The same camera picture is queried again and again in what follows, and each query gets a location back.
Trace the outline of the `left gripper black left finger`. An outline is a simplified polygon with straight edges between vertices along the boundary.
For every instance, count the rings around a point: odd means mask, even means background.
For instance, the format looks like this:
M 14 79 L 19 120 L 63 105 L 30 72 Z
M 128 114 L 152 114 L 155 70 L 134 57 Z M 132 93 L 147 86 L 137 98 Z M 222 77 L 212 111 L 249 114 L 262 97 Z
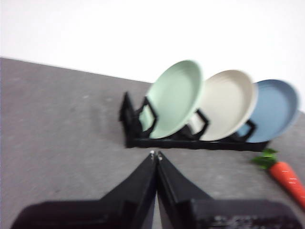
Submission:
M 13 229 L 140 229 L 153 209 L 157 160 L 151 152 L 101 199 L 45 201 L 25 207 Z

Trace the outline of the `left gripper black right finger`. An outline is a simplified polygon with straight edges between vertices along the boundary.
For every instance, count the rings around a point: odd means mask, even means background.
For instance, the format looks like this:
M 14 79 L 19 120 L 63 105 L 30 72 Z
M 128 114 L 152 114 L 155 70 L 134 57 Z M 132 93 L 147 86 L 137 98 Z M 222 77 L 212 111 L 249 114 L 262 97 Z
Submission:
M 214 199 L 159 151 L 157 193 L 162 226 L 170 229 L 301 229 L 285 204 L 266 199 Z

